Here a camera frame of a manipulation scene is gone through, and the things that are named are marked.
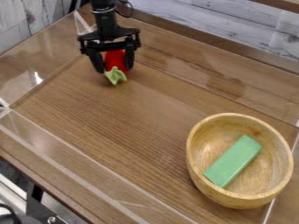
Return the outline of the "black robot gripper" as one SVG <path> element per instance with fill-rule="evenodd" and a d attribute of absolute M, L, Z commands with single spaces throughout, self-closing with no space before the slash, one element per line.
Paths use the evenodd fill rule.
<path fill-rule="evenodd" d="M 140 30 L 137 28 L 117 27 L 109 36 L 99 31 L 77 36 L 80 53 L 88 54 L 89 61 L 99 73 L 104 73 L 104 61 L 99 52 L 112 50 L 125 50 L 125 69 L 127 71 L 132 69 L 135 50 L 141 46 L 139 34 Z"/>

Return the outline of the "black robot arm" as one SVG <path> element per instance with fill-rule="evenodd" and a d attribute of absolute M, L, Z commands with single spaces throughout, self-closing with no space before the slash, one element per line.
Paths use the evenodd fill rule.
<path fill-rule="evenodd" d="M 141 46 L 140 29 L 125 28 L 117 24 L 117 0 L 89 0 L 95 16 L 96 30 L 77 36 L 80 53 L 85 54 L 99 73 L 104 73 L 101 53 L 113 50 L 125 52 L 125 69 L 135 64 L 135 51 Z"/>

